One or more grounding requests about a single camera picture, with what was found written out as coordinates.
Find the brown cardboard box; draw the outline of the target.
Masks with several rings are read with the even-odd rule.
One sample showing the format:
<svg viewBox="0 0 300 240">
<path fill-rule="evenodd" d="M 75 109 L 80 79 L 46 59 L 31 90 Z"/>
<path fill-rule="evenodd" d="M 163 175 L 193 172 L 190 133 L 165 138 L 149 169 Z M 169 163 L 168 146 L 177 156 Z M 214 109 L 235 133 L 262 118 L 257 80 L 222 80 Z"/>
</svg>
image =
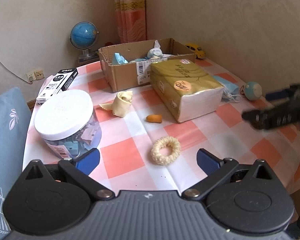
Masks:
<svg viewBox="0 0 300 240">
<path fill-rule="evenodd" d="M 127 61 L 147 57 L 155 40 L 116 44 L 98 50 L 102 71 L 113 92 L 138 87 L 149 83 L 149 71 L 152 60 L 137 63 L 112 65 L 114 53 L 120 53 Z M 169 60 L 188 59 L 195 61 L 195 53 L 173 38 L 158 40 L 161 50 L 168 54 Z"/>
</svg>

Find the white wall socket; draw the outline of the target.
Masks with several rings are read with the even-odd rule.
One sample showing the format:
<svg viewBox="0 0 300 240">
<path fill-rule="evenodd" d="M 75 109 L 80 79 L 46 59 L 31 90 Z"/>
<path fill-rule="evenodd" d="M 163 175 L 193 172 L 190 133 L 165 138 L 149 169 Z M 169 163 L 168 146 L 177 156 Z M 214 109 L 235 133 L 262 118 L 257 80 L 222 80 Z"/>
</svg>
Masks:
<svg viewBox="0 0 300 240">
<path fill-rule="evenodd" d="M 45 75 L 42 69 L 26 73 L 26 78 L 29 83 L 32 83 L 33 81 L 37 81 L 37 80 L 42 80 L 44 77 Z"/>
</svg>

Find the gold tissue pack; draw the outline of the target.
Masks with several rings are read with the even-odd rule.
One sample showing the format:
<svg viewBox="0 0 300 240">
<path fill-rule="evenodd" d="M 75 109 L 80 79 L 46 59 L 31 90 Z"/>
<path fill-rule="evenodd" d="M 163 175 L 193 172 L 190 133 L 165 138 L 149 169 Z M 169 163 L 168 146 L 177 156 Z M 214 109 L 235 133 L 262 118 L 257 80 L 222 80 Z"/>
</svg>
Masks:
<svg viewBox="0 0 300 240">
<path fill-rule="evenodd" d="M 188 59 L 151 64 L 151 86 L 178 123 L 217 110 L 223 86 Z"/>
</svg>

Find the clear jar white lid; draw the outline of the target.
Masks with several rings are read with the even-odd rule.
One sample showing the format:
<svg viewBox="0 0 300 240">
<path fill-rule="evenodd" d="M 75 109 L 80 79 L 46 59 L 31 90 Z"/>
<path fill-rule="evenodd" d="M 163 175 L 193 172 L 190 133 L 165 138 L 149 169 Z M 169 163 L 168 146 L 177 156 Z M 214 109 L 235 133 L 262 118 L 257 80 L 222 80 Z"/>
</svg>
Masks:
<svg viewBox="0 0 300 240">
<path fill-rule="evenodd" d="M 43 103 L 34 127 L 60 158 L 78 158 L 97 148 L 102 137 L 93 101 L 80 89 L 66 90 Z"/>
</svg>

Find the cream cloth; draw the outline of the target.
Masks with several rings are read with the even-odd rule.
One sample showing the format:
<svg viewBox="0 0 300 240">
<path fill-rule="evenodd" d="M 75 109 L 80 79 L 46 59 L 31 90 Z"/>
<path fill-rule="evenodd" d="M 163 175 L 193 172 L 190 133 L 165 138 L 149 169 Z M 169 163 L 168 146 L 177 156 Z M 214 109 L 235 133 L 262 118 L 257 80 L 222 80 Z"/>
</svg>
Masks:
<svg viewBox="0 0 300 240">
<path fill-rule="evenodd" d="M 100 104 L 105 111 L 112 111 L 114 116 L 124 118 L 132 105 L 133 91 L 118 92 L 112 103 Z"/>
</svg>

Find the blue round plush toy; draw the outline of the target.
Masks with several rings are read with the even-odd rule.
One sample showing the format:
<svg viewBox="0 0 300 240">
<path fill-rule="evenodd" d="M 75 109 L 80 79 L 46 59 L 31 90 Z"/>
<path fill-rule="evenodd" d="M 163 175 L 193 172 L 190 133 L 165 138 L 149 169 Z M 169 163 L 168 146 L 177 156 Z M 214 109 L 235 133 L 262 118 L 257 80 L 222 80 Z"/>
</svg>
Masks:
<svg viewBox="0 0 300 240">
<path fill-rule="evenodd" d="M 242 86 L 239 92 L 249 101 L 256 101 L 262 96 L 262 87 L 259 83 L 251 81 Z"/>
</svg>

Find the blue floral bedsheet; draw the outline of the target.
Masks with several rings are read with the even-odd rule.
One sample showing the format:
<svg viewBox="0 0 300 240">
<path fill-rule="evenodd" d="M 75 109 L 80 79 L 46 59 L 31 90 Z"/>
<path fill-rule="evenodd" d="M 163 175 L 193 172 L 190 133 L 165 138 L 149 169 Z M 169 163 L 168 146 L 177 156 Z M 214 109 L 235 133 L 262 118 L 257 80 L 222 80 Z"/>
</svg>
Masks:
<svg viewBox="0 0 300 240">
<path fill-rule="evenodd" d="M 10 232 L 2 205 L 22 172 L 30 118 L 31 111 L 19 88 L 0 95 L 0 239 Z"/>
</svg>

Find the pink checkered tablecloth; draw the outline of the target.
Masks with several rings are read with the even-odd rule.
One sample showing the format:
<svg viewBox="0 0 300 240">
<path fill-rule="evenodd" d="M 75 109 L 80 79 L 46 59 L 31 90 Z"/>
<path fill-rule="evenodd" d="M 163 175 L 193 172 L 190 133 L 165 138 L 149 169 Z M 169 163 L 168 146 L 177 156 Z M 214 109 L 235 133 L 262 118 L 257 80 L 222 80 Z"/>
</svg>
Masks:
<svg viewBox="0 0 300 240">
<path fill-rule="evenodd" d="M 100 109 L 99 105 L 112 102 L 115 94 L 99 62 L 79 67 L 71 88 L 88 92 L 96 106 L 102 132 L 98 146 L 101 157 L 91 177 L 114 192 L 184 191 L 205 177 L 196 161 L 200 148 L 221 159 L 231 157 L 242 164 L 264 159 L 290 192 L 300 188 L 300 132 L 297 128 L 257 131 L 241 118 L 245 110 L 264 107 L 264 99 L 222 102 L 217 111 L 179 124 L 151 86 L 133 89 L 132 106 L 124 118 Z M 161 114 L 162 123 L 147 122 L 146 117 L 151 114 Z M 168 135 L 179 140 L 181 154 L 171 165 L 156 165 L 149 155 L 152 145 Z"/>
</svg>

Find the orange small soft piece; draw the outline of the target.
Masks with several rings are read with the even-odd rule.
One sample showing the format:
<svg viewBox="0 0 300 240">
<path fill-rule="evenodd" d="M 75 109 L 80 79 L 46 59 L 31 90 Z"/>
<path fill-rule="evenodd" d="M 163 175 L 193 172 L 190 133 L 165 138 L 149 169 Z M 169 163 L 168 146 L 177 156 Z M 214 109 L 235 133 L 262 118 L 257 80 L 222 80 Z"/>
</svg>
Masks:
<svg viewBox="0 0 300 240">
<path fill-rule="evenodd" d="M 147 122 L 151 123 L 162 123 L 162 115 L 161 114 L 151 114 L 146 117 Z"/>
</svg>

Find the blue desk globe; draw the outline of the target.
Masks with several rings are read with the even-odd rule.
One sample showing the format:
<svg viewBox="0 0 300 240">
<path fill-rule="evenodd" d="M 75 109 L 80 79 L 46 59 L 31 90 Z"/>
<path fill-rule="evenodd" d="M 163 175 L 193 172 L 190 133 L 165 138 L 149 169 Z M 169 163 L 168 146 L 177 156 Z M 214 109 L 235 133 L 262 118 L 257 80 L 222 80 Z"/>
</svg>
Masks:
<svg viewBox="0 0 300 240">
<path fill-rule="evenodd" d="M 97 27 L 88 21 L 77 23 L 70 32 L 70 43 L 78 50 L 82 51 L 83 55 L 97 54 L 90 48 L 94 46 L 98 40 L 99 31 Z"/>
</svg>

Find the yellow toy car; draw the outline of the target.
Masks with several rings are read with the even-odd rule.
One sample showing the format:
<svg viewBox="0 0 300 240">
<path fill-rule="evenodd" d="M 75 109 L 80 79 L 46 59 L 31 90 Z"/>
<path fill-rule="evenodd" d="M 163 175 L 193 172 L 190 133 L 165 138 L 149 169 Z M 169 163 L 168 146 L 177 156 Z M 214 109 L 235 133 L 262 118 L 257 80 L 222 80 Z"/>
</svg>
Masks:
<svg viewBox="0 0 300 240">
<path fill-rule="evenodd" d="M 197 59 L 205 59 L 206 53 L 199 45 L 194 43 L 187 43 L 185 44 L 185 46 L 195 53 Z"/>
</svg>

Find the folded blue face mask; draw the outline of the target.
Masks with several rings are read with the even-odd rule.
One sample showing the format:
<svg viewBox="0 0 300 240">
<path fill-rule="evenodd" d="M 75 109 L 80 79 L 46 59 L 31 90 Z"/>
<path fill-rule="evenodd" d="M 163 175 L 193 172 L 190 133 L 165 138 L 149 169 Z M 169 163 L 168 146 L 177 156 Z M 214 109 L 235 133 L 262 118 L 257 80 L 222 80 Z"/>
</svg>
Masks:
<svg viewBox="0 0 300 240">
<path fill-rule="evenodd" d="M 238 85 L 217 75 L 214 75 L 213 78 L 223 86 L 222 98 L 224 101 L 239 103 L 242 100 Z"/>
</svg>

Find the blue face mask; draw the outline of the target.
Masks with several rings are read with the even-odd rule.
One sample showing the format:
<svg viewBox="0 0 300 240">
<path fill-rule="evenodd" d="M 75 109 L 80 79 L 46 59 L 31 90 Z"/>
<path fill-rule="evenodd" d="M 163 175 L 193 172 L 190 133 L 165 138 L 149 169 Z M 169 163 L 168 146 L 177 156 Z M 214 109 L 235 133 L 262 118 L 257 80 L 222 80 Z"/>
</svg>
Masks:
<svg viewBox="0 0 300 240">
<path fill-rule="evenodd" d="M 223 86 L 222 98 L 224 101 L 239 103 L 242 100 L 238 85 L 217 75 L 214 75 L 213 78 Z"/>
<path fill-rule="evenodd" d="M 127 64 L 128 61 L 120 54 L 120 53 L 114 53 L 113 59 L 112 59 L 112 65 L 119 65 L 119 64 Z"/>
</svg>

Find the pink orange curtain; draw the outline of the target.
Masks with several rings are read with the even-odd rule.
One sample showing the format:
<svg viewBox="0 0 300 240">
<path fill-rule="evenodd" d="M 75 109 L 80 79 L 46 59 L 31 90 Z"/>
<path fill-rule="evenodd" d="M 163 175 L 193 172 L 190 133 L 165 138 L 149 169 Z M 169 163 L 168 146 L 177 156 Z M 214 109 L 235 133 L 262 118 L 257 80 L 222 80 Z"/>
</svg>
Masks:
<svg viewBox="0 0 300 240">
<path fill-rule="evenodd" d="M 122 43 L 146 39 L 145 0 L 114 0 L 117 29 Z"/>
</svg>

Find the cream hair scrunchie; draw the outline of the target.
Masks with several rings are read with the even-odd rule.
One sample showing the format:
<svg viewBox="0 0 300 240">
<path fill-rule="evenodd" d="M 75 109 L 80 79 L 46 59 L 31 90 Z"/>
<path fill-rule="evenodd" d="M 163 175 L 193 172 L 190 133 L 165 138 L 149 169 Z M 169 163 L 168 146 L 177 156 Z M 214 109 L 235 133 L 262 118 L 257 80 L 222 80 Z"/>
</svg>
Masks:
<svg viewBox="0 0 300 240">
<path fill-rule="evenodd" d="M 162 166 L 176 161 L 181 152 L 181 144 L 175 137 L 161 137 L 152 146 L 150 155 L 152 160 Z"/>
</svg>

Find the black white carton box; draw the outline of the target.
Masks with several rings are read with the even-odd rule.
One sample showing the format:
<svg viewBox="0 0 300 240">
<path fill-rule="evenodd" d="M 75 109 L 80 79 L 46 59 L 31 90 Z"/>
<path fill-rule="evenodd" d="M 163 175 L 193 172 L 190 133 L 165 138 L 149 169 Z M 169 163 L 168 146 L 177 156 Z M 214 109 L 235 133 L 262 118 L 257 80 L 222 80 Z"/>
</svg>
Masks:
<svg viewBox="0 0 300 240">
<path fill-rule="evenodd" d="M 63 92 L 69 88 L 71 83 L 78 75 L 77 68 L 62 69 L 43 87 L 38 94 L 36 102 L 39 105 L 45 103 L 52 96 Z"/>
</svg>

